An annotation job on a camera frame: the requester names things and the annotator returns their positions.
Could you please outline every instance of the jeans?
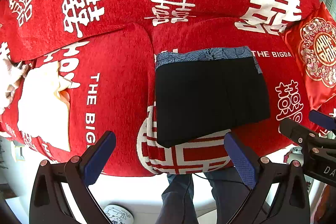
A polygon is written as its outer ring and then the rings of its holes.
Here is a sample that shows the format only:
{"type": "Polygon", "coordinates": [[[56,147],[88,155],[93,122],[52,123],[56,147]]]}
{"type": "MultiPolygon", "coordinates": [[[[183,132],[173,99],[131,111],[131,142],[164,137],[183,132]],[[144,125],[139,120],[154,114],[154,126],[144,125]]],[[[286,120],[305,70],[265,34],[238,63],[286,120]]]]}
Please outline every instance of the jeans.
{"type": "MultiPolygon", "coordinates": [[[[216,201],[217,224],[226,224],[247,197],[248,189],[238,183],[212,180],[232,180],[241,182],[236,168],[230,167],[204,173],[212,186],[212,195],[216,201]]],[[[163,206],[156,224],[181,224],[184,214],[183,197],[191,179],[189,190],[185,196],[185,224],[198,224],[193,204],[194,183],[191,174],[168,174],[169,186],[162,193],[163,206]]],[[[257,221],[260,223],[266,215],[260,211],[257,221]]]]}

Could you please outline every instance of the screw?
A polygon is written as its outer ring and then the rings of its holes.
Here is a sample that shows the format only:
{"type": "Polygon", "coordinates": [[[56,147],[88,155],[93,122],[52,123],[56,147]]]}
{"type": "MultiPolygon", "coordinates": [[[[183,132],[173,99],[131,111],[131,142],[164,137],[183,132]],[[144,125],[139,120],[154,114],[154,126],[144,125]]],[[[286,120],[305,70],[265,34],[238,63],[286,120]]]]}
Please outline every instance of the screw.
{"type": "Polygon", "coordinates": [[[262,158],[260,159],[260,161],[261,161],[262,163],[264,163],[264,164],[269,163],[269,159],[268,159],[267,157],[262,157],[262,158]]]}
{"type": "Polygon", "coordinates": [[[76,162],[79,162],[79,157],[78,156],[73,156],[72,158],[71,158],[71,162],[72,163],[76,163],[76,162]]]}
{"type": "Polygon", "coordinates": [[[47,160],[43,160],[43,161],[41,161],[40,165],[41,165],[41,166],[45,166],[45,165],[47,165],[47,163],[48,163],[47,160]]]}
{"type": "Polygon", "coordinates": [[[294,160],[294,161],[293,161],[293,165],[294,165],[295,167],[299,167],[299,166],[301,166],[301,164],[300,164],[300,162],[299,162],[298,160],[294,160]]]}

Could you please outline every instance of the blue textured pad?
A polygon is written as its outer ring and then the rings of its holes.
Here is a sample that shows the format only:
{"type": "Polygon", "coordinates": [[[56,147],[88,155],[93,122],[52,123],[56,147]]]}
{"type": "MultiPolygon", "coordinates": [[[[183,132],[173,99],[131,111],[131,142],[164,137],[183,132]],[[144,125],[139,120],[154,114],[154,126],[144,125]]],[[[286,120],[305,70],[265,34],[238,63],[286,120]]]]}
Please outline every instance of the blue textured pad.
{"type": "Polygon", "coordinates": [[[336,129],[336,122],[334,118],[325,115],[321,112],[316,110],[311,110],[309,112],[309,120],[319,126],[327,129],[327,130],[335,130],[336,129]]]}
{"type": "Polygon", "coordinates": [[[106,162],[110,158],[115,146],[116,136],[113,132],[107,136],[103,143],[98,147],[97,151],[92,155],[88,163],[84,167],[83,180],[86,187],[95,184],[106,162]]]}
{"type": "Polygon", "coordinates": [[[251,189],[257,184],[256,170],[230,133],[224,138],[224,147],[235,165],[242,181],[251,189]]]}

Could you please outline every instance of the blue floral fabric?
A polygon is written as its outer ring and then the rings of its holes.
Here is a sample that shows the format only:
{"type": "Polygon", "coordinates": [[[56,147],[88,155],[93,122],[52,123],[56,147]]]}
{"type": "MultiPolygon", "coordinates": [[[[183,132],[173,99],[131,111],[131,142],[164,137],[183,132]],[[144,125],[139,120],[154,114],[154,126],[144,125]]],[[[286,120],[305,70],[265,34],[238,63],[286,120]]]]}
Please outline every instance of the blue floral fabric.
{"type": "Polygon", "coordinates": [[[162,52],[156,57],[155,70],[165,64],[188,61],[212,61],[222,59],[237,59],[253,57],[258,73],[263,73],[257,59],[253,56],[248,46],[237,48],[206,48],[203,50],[187,52],[185,54],[177,52],[162,52]]]}

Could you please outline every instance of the black folded garment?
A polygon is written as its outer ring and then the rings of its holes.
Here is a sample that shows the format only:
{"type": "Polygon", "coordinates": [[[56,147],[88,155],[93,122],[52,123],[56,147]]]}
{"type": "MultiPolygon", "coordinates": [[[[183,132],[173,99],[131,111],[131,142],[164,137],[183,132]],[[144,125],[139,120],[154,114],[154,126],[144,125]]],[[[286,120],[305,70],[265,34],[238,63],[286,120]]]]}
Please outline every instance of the black folded garment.
{"type": "Polygon", "coordinates": [[[157,143],[166,148],[270,117],[266,83],[248,47],[196,52],[158,56],[157,143]]]}

